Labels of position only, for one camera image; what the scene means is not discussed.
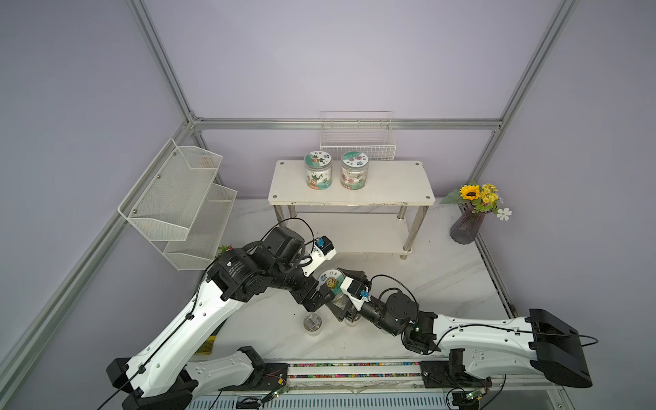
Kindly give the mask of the seed jar sunflower lid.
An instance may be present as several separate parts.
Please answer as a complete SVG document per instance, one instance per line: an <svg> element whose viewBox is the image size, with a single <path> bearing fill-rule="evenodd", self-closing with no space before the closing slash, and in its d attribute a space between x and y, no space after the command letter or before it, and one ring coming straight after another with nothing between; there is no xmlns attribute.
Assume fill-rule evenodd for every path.
<svg viewBox="0 0 656 410"><path fill-rule="evenodd" d="M339 269L329 269L319 275L317 290L324 303L332 302L343 295L341 285L345 275Z"/></svg>

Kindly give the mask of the seed jar purple flower lid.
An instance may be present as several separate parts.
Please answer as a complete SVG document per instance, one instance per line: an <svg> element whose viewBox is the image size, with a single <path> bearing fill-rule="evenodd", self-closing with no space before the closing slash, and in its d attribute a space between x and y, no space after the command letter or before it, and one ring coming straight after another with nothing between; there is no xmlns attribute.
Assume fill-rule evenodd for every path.
<svg viewBox="0 0 656 410"><path fill-rule="evenodd" d="M362 189L367 183L368 156L360 151L350 151L341 157L341 184L349 190Z"/></svg>

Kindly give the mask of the seed jar green plant lid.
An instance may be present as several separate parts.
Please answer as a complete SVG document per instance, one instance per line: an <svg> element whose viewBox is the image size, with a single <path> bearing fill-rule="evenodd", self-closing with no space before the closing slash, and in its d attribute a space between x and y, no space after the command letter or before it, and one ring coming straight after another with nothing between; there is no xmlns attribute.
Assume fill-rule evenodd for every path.
<svg viewBox="0 0 656 410"><path fill-rule="evenodd" d="M307 185L314 190L328 189L332 183L331 155L321 150L312 151L304 162Z"/></svg>

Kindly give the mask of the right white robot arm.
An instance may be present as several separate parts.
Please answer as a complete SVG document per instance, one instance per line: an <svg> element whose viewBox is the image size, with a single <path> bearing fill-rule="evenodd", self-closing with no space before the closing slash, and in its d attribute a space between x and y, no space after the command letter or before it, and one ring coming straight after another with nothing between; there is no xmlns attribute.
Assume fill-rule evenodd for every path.
<svg viewBox="0 0 656 410"><path fill-rule="evenodd" d="M421 310L404 285L372 295L372 281L362 271L330 269L319 275L319 284L334 293L329 307L339 320L363 319L418 355L447 355L451 379L536 374L566 387L593 384L585 336L547 310L475 321Z"/></svg>

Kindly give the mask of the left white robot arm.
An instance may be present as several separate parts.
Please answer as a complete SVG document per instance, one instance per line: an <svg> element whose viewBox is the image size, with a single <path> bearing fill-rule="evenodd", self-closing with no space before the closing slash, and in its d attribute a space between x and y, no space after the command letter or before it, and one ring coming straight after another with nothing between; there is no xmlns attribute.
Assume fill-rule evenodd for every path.
<svg viewBox="0 0 656 410"><path fill-rule="evenodd" d="M313 274L336 251L323 237L309 256L303 245L257 241L229 249L210 264L194 297L164 331L139 354L117 358L107 374L125 409L184 409L213 391L255 390L267 379L268 365L251 346L192 365L190 360L211 334L246 302L268 288L288 290L298 304L316 311L333 293Z"/></svg>

